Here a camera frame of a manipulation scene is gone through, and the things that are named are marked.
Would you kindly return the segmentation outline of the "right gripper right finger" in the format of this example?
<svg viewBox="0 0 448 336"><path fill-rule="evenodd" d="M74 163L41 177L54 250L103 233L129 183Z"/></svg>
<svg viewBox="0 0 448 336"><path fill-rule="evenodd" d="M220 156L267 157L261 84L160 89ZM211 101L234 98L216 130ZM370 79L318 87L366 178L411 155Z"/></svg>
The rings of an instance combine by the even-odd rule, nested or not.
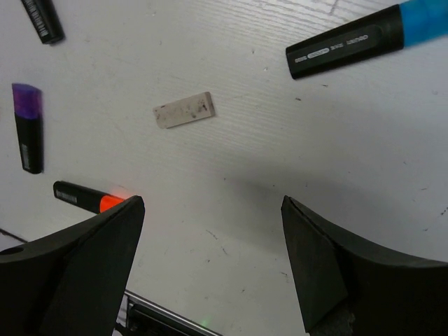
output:
<svg viewBox="0 0 448 336"><path fill-rule="evenodd" d="M447 334L445 262L376 244L292 197L281 217L308 334Z"/></svg>

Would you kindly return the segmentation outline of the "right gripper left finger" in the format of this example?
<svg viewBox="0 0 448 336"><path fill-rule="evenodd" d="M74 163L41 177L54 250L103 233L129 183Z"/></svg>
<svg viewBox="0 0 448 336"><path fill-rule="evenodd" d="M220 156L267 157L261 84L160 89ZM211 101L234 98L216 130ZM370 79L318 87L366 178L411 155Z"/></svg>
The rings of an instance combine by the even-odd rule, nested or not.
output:
<svg viewBox="0 0 448 336"><path fill-rule="evenodd" d="M2 335L112 335L144 224L119 205L1 252Z"/></svg>

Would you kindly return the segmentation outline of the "blue cap highlighter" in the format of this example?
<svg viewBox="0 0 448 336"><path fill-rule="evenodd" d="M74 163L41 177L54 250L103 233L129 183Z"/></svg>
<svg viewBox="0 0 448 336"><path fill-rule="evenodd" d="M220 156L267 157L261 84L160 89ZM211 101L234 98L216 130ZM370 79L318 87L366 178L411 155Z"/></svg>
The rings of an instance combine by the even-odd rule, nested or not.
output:
<svg viewBox="0 0 448 336"><path fill-rule="evenodd" d="M286 60L297 80L446 34L446 1L406 1L288 46Z"/></svg>

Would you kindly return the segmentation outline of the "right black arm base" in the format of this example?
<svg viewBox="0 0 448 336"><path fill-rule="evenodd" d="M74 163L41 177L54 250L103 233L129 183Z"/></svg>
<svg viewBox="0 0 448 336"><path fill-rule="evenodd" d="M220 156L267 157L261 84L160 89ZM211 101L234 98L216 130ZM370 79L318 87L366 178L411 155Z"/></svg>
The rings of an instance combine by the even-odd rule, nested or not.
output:
<svg viewBox="0 0 448 336"><path fill-rule="evenodd" d="M219 336L220 333L125 290L113 335Z"/></svg>

